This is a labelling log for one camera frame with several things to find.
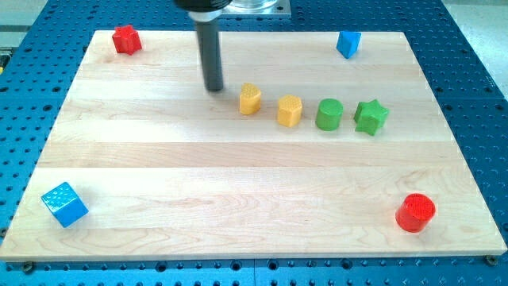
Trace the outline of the black robot arm end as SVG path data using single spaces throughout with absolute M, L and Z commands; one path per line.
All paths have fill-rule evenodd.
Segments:
M 209 22 L 218 18 L 231 2 L 232 0 L 174 0 L 179 8 L 187 11 L 190 18 L 197 22 Z

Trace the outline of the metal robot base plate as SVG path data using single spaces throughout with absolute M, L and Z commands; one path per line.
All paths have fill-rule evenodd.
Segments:
M 232 0 L 222 15 L 225 17 L 290 17 L 290 0 Z

